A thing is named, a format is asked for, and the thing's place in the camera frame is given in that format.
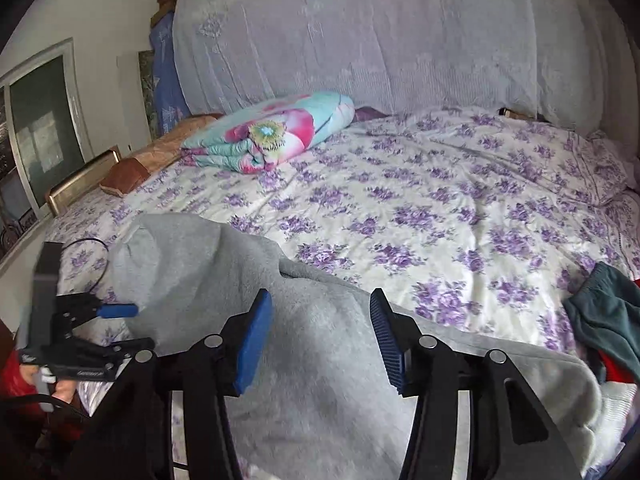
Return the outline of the person's left hand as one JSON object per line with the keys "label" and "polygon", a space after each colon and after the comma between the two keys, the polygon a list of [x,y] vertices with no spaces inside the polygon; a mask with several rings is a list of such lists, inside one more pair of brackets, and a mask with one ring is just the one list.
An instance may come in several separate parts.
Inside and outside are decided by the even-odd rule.
{"label": "person's left hand", "polygon": [[69,379],[58,379],[47,368],[37,365],[20,365],[20,373],[25,382],[36,388],[38,393],[50,394],[67,404],[73,402],[77,382]]}

